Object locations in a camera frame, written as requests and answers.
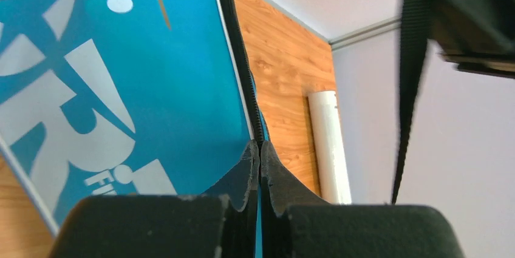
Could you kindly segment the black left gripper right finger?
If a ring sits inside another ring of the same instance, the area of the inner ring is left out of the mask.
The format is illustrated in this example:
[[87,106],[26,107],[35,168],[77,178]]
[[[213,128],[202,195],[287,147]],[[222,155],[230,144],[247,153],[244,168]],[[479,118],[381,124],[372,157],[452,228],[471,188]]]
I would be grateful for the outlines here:
[[261,147],[264,257],[462,257],[449,222],[415,205],[335,205],[304,186]]

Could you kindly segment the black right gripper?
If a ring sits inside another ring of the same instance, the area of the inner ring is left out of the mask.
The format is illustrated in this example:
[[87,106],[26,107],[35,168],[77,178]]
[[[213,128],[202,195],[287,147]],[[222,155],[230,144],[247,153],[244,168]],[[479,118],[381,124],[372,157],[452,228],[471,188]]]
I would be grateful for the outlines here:
[[514,0],[403,0],[403,78],[420,74],[429,40],[461,72],[514,78]]

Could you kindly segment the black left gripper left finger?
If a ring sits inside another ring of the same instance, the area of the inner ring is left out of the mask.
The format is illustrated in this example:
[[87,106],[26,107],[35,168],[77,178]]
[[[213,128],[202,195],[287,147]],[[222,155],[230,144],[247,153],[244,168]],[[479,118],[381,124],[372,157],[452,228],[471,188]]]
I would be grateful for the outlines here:
[[50,257],[254,257],[259,148],[200,195],[97,195],[72,210]]

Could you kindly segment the blue sport racket bag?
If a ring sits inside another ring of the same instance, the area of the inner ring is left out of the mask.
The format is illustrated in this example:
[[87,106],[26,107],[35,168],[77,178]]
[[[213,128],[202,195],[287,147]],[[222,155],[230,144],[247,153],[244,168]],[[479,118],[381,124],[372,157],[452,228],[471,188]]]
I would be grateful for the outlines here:
[[1,151],[56,238],[88,197],[203,194],[249,141],[256,255],[270,140],[233,0],[1,0]]

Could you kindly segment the grey shuttlecock tube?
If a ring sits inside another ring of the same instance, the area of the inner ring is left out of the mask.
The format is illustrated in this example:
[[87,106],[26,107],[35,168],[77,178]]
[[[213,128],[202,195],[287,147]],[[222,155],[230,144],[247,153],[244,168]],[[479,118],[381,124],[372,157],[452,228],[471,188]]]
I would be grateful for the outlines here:
[[351,204],[336,92],[313,92],[308,101],[321,196],[330,203]]

